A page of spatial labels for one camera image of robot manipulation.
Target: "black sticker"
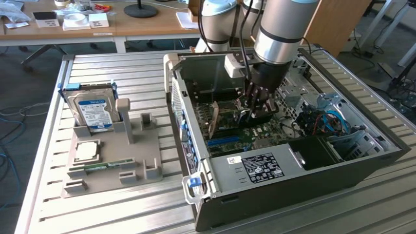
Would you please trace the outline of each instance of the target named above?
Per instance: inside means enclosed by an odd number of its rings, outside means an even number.
[[[243,164],[254,183],[284,176],[272,153],[243,158]]]

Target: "blue cable on floor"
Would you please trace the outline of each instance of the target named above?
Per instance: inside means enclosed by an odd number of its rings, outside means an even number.
[[[4,121],[4,122],[18,123],[18,124],[22,125],[20,132],[16,134],[16,136],[15,136],[12,139],[10,139],[8,142],[0,144],[0,145],[7,145],[7,144],[11,143],[14,140],[16,140],[18,137],[22,136],[22,134],[24,133],[27,127],[26,127],[26,124],[24,124],[23,122],[20,122],[20,121],[7,120],[7,119],[4,119],[4,118],[0,118],[0,120]]]
[[[20,188],[20,179],[19,179],[19,175],[18,175],[18,170],[16,170],[15,162],[14,162],[14,160],[12,160],[7,155],[0,154],[0,156],[4,157],[4,159],[8,160],[8,162],[11,163],[11,165],[12,165],[12,170],[14,170],[14,174],[15,174],[16,181],[18,181],[18,192],[16,192],[16,195],[15,195],[15,197],[10,200],[10,202],[7,202],[7,203],[0,207],[0,211],[2,211],[2,210],[4,209],[4,207],[6,207],[8,204],[14,203],[15,200],[18,199],[18,197],[19,197],[19,195],[20,195],[20,189],[22,189],[22,188]]]

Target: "slotted aluminum surface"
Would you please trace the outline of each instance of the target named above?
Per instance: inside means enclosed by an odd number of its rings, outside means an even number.
[[[67,68],[62,69],[60,76],[70,82],[95,83],[114,79],[120,98],[132,101],[130,115],[151,112],[158,118],[164,180],[92,195],[59,197],[75,120],[68,106],[58,98],[48,151],[46,155],[38,154],[38,157],[44,156],[40,183],[39,186],[32,184],[36,194],[26,195],[24,205],[36,197],[35,208],[32,212],[23,211],[19,220],[24,224],[28,219],[30,233],[195,232],[192,209],[183,196],[182,168],[164,100],[162,58],[167,53],[178,51],[76,56],[74,62],[63,63]],[[316,52],[314,57],[412,151],[356,187],[206,233],[392,234],[416,229],[415,126],[328,54]],[[332,87],[316,73],[312,80],[324,92],[331,92]]]

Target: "blue pcie slot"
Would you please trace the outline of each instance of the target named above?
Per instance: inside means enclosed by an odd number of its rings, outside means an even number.
[[[208,146],[222,145],[222,144],[238,142],[239,140],[240,140],[240,138],[239,138],[238,136],[235,136],[235,137],[228,137],[228,138],[224,138],[224,139],[210,140],[210,141],[207,142],[207,145],[208,145]]]

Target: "blue hard drive label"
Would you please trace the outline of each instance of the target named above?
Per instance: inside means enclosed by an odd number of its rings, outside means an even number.
[[[112,125],[110,112],[106,110],[107,102],[104,99],[79,102],[87,126],[92,129],[106,131]]]
[[[254,183],[284,176],[272,153],[243,158],[242,161]]]

